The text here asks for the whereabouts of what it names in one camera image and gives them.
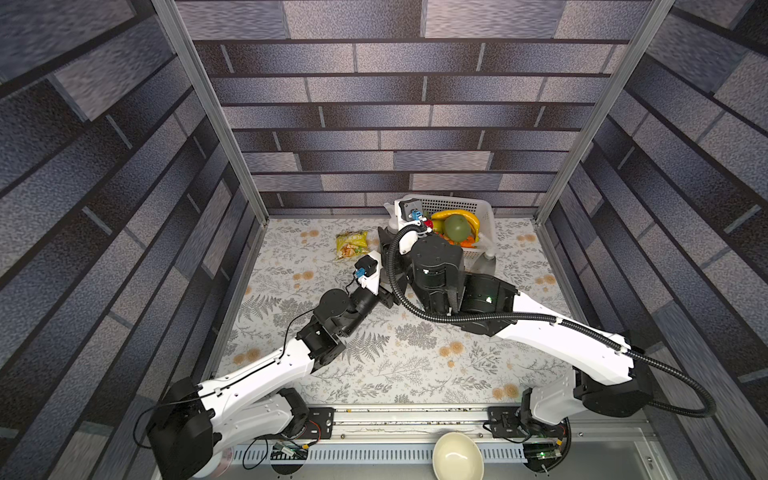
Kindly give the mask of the grey translucent spray bottle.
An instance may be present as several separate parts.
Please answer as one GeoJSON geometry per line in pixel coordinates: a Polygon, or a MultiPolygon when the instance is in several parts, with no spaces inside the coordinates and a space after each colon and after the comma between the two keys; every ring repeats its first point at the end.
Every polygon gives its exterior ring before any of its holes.
{"type": "Polygon", "coordinates": [[[494,276],[496,272],[497,258],[496,247],[489,247],[475,262],[478,273],[494,276]]]}

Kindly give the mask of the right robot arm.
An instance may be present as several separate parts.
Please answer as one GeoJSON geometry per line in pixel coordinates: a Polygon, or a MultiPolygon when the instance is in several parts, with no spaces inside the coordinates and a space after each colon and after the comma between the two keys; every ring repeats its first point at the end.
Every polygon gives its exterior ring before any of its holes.
{"type": "Polygon", "coordinates": [[[492,275],[468,273],[459,246],[423,224],[379,231],[396,303],[429,322],[534,347],[570,370],[521,397],[517,423],[542,434],[583,411],[629,417],[653,401],[646,358],[619,334],[576,322],[492,275]]]}

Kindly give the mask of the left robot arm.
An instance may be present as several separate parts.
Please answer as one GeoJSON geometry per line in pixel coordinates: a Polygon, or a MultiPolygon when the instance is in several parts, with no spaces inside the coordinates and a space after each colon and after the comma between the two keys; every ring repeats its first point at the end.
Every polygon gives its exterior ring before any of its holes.
{"type": "Polygon", "coordinates": [[[399,304],[393,291],[332,289],[306,312],[308,323],[280,349],[231,374],[175,382],[145,427],[164,479],[190,479],[225,449],[248,438],[299,434],[308,409],[290,383],[330,364],[348,337],[378,305],[399,304]]]}

